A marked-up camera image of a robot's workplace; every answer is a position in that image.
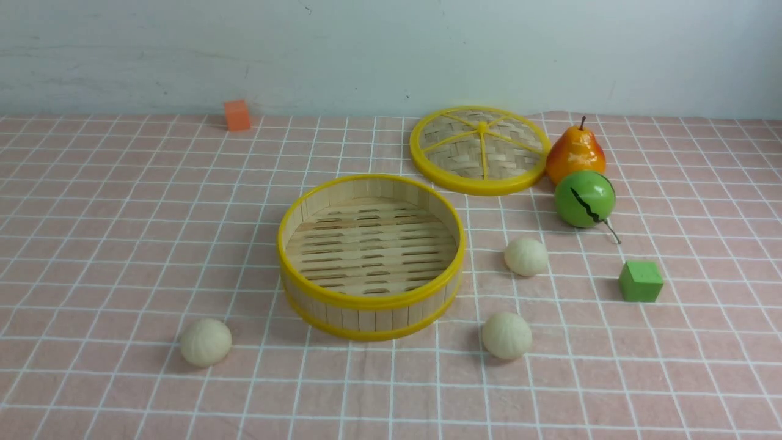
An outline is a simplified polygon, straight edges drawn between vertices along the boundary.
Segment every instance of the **green cube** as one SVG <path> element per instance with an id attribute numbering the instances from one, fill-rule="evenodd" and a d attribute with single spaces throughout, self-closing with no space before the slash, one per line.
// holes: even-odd
<path id="1" fill-rule="evenodd" d="M 626 261 L 619 275 L 619 288 L 625 301 L 655 302 L 662 284 L 654 261 Z"/>

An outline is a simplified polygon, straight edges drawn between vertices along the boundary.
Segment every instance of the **yellow plastic spoke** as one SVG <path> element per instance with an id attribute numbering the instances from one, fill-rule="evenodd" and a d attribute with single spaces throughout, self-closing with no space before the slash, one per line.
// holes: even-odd
<path id="1" fill-rule="evenodd" d="M 515 141 L 515 140 L 513 140 L 513 139 L 511 139 L 511 138 L 509 138 L 509 137 L 507 137 L 507 136 L 499 135 L 499 134 L 497 134 L 497 133 L 494 133 L 494 132 L 486 132 L 486 134 L 487 134 L 487 135 L 492 135 L 492 136 L 494 136 L 495 138 L 500 138 L 500 139 L 504 140 L 505 142 L 510 142 L 510 143 L 512 143 L 512 144 L 518 145 L 518 146 L 520 146 L 521 148 L 523 148 L 524 150 L 532 151 L 533 153 L 536 153 L 536 154 L 540 155 L 540 151 L 538 151 L 538 150 L 535 150 L 535 149 L 534 149 L 534 148 L 532 148 L 531 146 L 527 146 L 527 145 L 525 145 L 525 144 L 523 144 L 523 143 L 521 143 L 521 142 L 519 142 L 519 141 Z"/>
<path id="2" fill-rule="evenodd" d="M 483 167 L 483 180 L 489 180 L 489 176 L 486 175 L 486 172 L 489 169 L 489 165 L 486 163 L 486 140 L 483 138 L 483 133 L 481 133 L 480 136 L 481 136 L 481 166 Z"/>
<path id="3" fill-rule="evenodd" d="M 453 135 L 450 138 L 445 138 L 445 139 L 441 140 L 440 142 L 438 142 L 438 143 L 436 143 L 434 145 L 427 146 L 426 148 L 421 150 L 421 152 L 423 154 L 426 154 L 427 151 L 434 150 L 435 148 L 437 148 L 438 146 L 443 145 L 444 143 L 449 143 L 451 141 L 454 141 L 454 140 L 459 139 L 460 137 L 463 137 L 463 136 L 466 136 L 466 135 L 475 134 L 475 132 L 477 132 L 477 131 L 478 130 L 473 130 L 471 132 L 464 132 L 464 133 L 461 133 L 461 134 L 458 134 L 458 135 Z"/>
<path id="4" fill-rule="evenodd" d="M 444 113 L 443 116 L 444 117 L 449 117 L 449 118 L 453 119 L 454 121 L 459 121 L 462 124 L 467 125 L 470 128 L 474 128 L 476 130 L 478 129 L 478 127 L 476 127 L 475 124 L 473 124 L 471 122 L 467 122 L 464 119 L 460 118 L 459 116 L 453 116 L 453 115 L 450 115 L 450 114 L 447 114 L 447 113 Z"/>

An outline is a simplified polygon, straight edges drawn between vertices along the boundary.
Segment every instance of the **woven bamboo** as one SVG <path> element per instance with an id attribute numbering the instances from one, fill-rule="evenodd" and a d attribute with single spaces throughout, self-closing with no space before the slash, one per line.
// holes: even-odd
<path id="1" fill-rule="evenodd" d="M 411 135 L 413 160 L 425 175 L 448 189 L 476 195 L 532 185 L 543 175 L 550 148 L 532 122 L 485 107 L 433 114 Z"/>
<path id="2" fill-rule="evenodd" d="M 429 325 L 461 282 L 465 237 L 439 194 L 390 175 L 324 184 L 297 201 L 278 237 L 282 282 L 310 324 L 362 340 Z"/>

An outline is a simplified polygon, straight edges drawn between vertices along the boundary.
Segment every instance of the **orange cube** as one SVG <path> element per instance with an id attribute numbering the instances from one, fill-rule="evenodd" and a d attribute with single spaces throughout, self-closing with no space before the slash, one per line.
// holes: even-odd
<path id="1" fill-rule="evenodd" d="M 225 108 L 225 121 L 228 123 L 230 132 L 249 130 L 249 111 L 244 99 L 227 101 L 223 103 L 223 107 Z"/>

